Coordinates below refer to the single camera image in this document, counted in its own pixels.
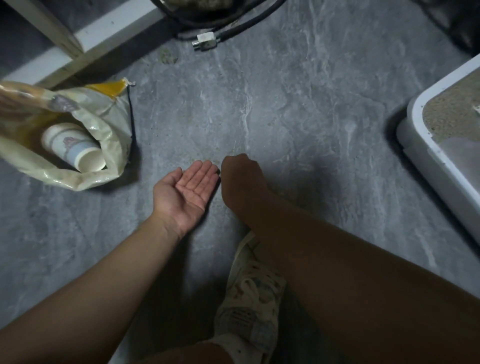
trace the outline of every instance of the hand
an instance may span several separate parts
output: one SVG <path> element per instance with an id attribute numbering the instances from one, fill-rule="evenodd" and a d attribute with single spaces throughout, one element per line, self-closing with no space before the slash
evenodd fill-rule
<path id="1" fill-rule="evenodd" d="M 237 215 L 247 198 L 270 193 L 260 166 L 246 154 L 225 157 L 221 174 L 223 201 Z"/>
<path id="2" fill-rule="evenodd" d="M 185 172 L 178 167 L 153 188 L 153 217 L 164 220 L 182 238 L 198 223 L 218 181 L 218 167 L 197 160 Z"/>

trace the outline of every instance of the sneaker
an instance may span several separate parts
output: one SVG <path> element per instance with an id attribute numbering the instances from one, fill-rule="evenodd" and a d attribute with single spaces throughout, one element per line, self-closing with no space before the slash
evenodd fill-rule
<path id="1" fill-rule="evenodd" d="M 278 339 L 278 310 L 286 286 L 265 247 L 250 232 L 240 243 L 215 316 L 215 336 L 238 335 L 270 361 Z"/>

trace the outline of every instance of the metal connector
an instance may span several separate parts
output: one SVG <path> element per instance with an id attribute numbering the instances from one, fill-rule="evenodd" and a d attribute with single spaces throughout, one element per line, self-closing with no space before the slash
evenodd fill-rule
<path id="1" fill-rule="evenodd" d="M 197 35 L 197 40 L 192 42 L 195 50 L 208 50 L 215 48 L 217 44 L 214 32 L 207 32 Z"/>

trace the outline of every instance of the plastic bag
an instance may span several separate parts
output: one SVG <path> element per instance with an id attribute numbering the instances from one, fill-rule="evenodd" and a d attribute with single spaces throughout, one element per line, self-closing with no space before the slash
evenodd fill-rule
<path id="1" fill-rule="evenodd" d="M 0 82 L 0 157 L 33 178 L 74 191 L 118 178 L 132 145 L 128 85 L 123 79 L 49 91 L 19 82 Z M 80 173 L 42 148 L 43 131 L 65 121 L 80 123 L 100 143 L 106 169 Z"/>

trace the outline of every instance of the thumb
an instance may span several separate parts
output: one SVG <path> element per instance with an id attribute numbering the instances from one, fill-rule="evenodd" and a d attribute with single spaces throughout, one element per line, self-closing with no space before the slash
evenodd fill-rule
<path id="1" fill-rule="evenodd" d="M 178 167 L 176 170 L 173 170 L 172 172 L 167 174 L 165 177 L 163 177 L 161 181 L 173 187 L 180 180 L 182 175 L 183 175 L 183 171 L 181 170 L 180 167 Z"/>

